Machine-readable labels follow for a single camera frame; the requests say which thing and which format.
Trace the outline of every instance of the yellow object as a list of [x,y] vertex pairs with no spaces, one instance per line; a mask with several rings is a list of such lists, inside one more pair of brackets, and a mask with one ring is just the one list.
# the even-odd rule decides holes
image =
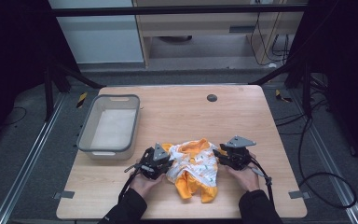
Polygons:
[[170,146],[171,160],[174,162],[167,178],[175,184],[183,199],[191,198],[198,189],[203,203],[215,198],[217,161],[213,154],[214,149],[217,147],[205,138]]

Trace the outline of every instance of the sleeve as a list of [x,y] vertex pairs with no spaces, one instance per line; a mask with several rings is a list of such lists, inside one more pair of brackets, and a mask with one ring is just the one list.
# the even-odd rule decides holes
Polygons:
[[261,190],[246,192],[240,199],[242,223],[279,224],[283,223],[266,193]]
[[128,189],[120,203],[115,205],[98,224],[135,223],[146,211],[145,200],[134,189]]

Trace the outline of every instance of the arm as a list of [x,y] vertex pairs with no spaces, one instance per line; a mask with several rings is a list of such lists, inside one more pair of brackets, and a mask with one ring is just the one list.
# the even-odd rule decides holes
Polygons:
[[120,203],[115,205],[100,221],[99,224],[117,223],[117,221],[139,221],[146,211],[147,204],[145,197],[150,190],[162,181],[165,175],[159,176],[156,180],[147,179],[143,175],[137,175]]
[[[252,169],[245,168],[244,170],[236,171],[229,166],[225,167],[226,170],[237,179],[237,182],[245,192],[239,203],[243,223],[282,223],[281,218],[278,216],[266,193],[260,189],[258,184],[258,175],[255,174]],[[255,165],[250,163],[249,167],[255,168]]]

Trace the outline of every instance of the gray floor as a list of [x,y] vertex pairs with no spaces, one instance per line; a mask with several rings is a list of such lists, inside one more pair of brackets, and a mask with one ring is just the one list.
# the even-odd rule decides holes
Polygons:
[[[87,73],[85,75],[99,83],[111,86],[247,83],[266,75],[272,69],[255,62],[252,50],[243,36],[193,36],[191,41],[181,43],[170,43],[156,38],[153,43],[152,58],[147,68],[118,69],[114,73]],[[281,83],[283,78],[284,76],[277,77],[263,87],[277,124],[289,120],[279,118],[301,113],[295,102],[288,103],[276,99],[276,89],[281,89],[282,93],[292,98],[296,98],[297,91],[300,91],[286,91]],[[59,201],[53,199],[52,196],[55,192],[62,191],[65,186],[75,159],[75,144],[80,126],[86,117],[91,99],[98,93],[97,90],[88,88],[76,80],[70,79],[70,81],[73,88],[70,93],[63,95],[62,110],[38,155],[16,206],[11,211],[9,221],[11,223],[66,223],[57,219],[55,211]],[[76,103],[79,95],[84,91],[89,95],[83,107],[78,109]],[[12,114],[7,118],[7,123],[15,123],[1,128],[0,205],[42,129],[45,117],[43,92],[43,86],[37,86],[20,94],[15,103],[15,106],[19,108],[13,109]],[[55,99],[60,97],[56,92]],[[316,104],[324,97],[321,94],[315,94],[313,98],[313,103]],[[323,105],[313,111],[313,125],[322,137],[325,147],[342,176],[353,185],[358,196],[358,158],[351,156],[347,140],[333,114],[326,110],[327,107],[328,105]],[[300,135],[288,133],[300,133],[304,124],[304,120],[299,119],[289,125],[278,127],[297,182],[302,180],[297,162]],[[302,167],[306,175],[326,170],[310,132],[305,135],[301,155]],[[310,184],[329,201],[340,203],[337,190],[329,177],[317,177],[312,179]],[[285,219],[285,223],[358,223],[350,220],[348,213],[351,210],[336,209],[313,194],[311,195],[312,197],[305,201],[309,211],[307,216],[301,219]],[[212,222],[211,220],[192,220],[192,223],[195,221],[196,223]],[[186,222],[165,221],[163,223]],[[224,223],[224,221],[215,220],[212,223]]]

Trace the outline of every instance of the hand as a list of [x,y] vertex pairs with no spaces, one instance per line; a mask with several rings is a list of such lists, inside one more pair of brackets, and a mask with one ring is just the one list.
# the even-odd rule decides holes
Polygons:
[[[250,152],[250,155],[255,158],[255,154]],[[241,171],[236,171],[226,165],[225,168],[229,174],[233,175],[237,179],[241,188],[243,188],[245,192],[260,189],[258,184],[258,175],[252,170],[252,168],[256,168],[253,163],[249,163],[248,167]]]
[[147,196],[150,190],[162,181],[165,174],[160,175],[156,180],[148,179],[142,174],[138,174],[130,183],[130,188],[134,189],[143,198]]

